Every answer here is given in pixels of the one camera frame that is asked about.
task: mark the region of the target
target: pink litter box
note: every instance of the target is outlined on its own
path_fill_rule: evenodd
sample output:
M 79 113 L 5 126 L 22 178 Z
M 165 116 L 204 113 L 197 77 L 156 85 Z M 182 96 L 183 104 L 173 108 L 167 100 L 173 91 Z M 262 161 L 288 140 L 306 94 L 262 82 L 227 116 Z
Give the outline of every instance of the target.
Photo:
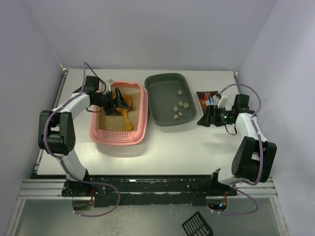
M 117 81 L 112 87 L 119 87 L 120 90 L 140 90 L 140 110 L 138 128 L 135 131 L 110 131 L 100 129 L 99 113 L 92 113 L 90 125 L 90 138 L 99 144 L 106 145 L 134 145 L 144 138 L 148 121 L 148 92 L 140 83 Z

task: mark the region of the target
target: yellow scoop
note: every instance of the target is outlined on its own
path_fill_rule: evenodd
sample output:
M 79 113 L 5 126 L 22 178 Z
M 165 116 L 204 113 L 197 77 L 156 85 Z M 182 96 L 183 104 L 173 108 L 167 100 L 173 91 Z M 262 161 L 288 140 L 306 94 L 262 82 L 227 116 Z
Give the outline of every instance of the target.
M 132 105 L 131 96 L 129 94 L 124 94 L 123 98 L 126 101 L 126 103 L 131 107 L 131 105 Z M 123 116 L 124 116 L 126 131 L 132 131 L 133 130 L 133 126 L 130 123 L 130 120 L 128 118 L 128 109 L 117 107 L 116 110 L 119 111 L 120 113 L 122 113 Z

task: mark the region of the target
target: dark gray plastic tray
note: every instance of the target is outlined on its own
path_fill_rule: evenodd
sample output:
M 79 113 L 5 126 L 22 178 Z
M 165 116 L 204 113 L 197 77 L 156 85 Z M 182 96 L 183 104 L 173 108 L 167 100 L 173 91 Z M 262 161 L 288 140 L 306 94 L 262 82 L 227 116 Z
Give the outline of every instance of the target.
M 178 73 L 152 75 L 145 80 L 144 85 L 148 91 L 149 110 L 155 124 L 159 126 L 185 124 L 196 116 L 196 107 L 183 75 Z M 183 95 L 179 96 L 178 90 L 181 90 Z M 179 101 L 189 103 L 189 108 L 178 106 Z M 178 115 L 178 112 L 174 112 L 174 106 L 183 114 L 179 119 L 174 119 L 174 115 Z

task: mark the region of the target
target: white table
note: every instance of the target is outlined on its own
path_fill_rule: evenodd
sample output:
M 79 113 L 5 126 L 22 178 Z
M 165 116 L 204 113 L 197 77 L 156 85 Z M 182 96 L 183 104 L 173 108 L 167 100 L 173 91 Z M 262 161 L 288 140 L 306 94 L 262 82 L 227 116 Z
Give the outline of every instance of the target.
M 134 146 L 107 146 L 89 137 L 91 113 L 83 111 L 74 121 L 75 150 L 91 175 L 206 175 L 218 168 L 230 167 L 242 141 L 240 135 L 227 134 L 224 127 L 197 125 L 201 118 L 196 91 L 220 91 L 235 82 L 231 71 L 95 70 L 103 80 L 126 80 L 144 85 L 147 77 L 177 72 L 185 76 L 197 109 L 195 119 L 187 124 L 160 127 L 148 117 L 144 140 Z M 59 104 L 81 86 L 83 69 L 70 69 Z M 230 109 L 237 87 L 225 91 Z M 59 163 L 43 152 L 38 175 L 64 175 Z

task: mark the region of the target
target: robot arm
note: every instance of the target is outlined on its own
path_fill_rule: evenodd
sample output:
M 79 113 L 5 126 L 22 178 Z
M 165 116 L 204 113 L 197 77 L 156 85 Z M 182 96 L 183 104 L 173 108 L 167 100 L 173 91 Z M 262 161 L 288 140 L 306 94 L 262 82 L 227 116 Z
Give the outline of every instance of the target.
M 218 95 L 218 97 L 218 104 L 208 106 L 206 114 L 197 124 L 206 127 L 209 127 L 210 124 L 214 124 L 215 126 L 235 124 L 236 130 L 239 131 L 243 137 L 231 168 L 217 170 L 218 183 L 233 185 L 242 180 L 256 181 L 260 161 L 253 159 L 252 156 L 254 154 L 260 156 L 259 138 L 257 134 L 260 135 L 263 147 L 263 166 L 259 181 L 267 181 L 276 155 L 277 146 L 267 141 L 262 135 L 257 124 L 256 116 L 252 116 L 254 111 L 249 110 L 249 96 L 244 94 L 236 95 L 234 105 L 230 111 L 225 109 L 228 99 L 227 96 L 222 94 Z
M 80 163 L 78 156 L 74 150 L 75 146 L 75 133 L 73 120 L 85 109 L 91 105 L 97 105 L 104 109 L 104 111 L 112 111 L 117 107 L 130 109 L 130 106 L 123 99 L 120 90 L 116 88 L 116 98 L 113 99 L 113 93 L 110 86 L 113 81 L 104 83 L 104 92 L 97 92 L 100 86 L 100 79 L 95 76 L 87 76 L 83 93 L 79 94 L 77 89 L 73 93 L 73 100 L 65 107 L 62 107 L 57 112 L 48 124 L 47 144 L 53 154 L 58 154 L 57 160 L 61 164 L 66 173 L 66 179 L 70 185 L 79 185 L 73 179 L 73 175 L 78 180 L 86 180 L 88 178 L 87 170 Z M 44 129 L 50 114 L 55 111 L 42 111 L 39 117 L 39 132 L 38 132 L 38 145 L 41 149 L 45 149 L 44 143 Z M 77 189 L 72 192 L 84 192 Z

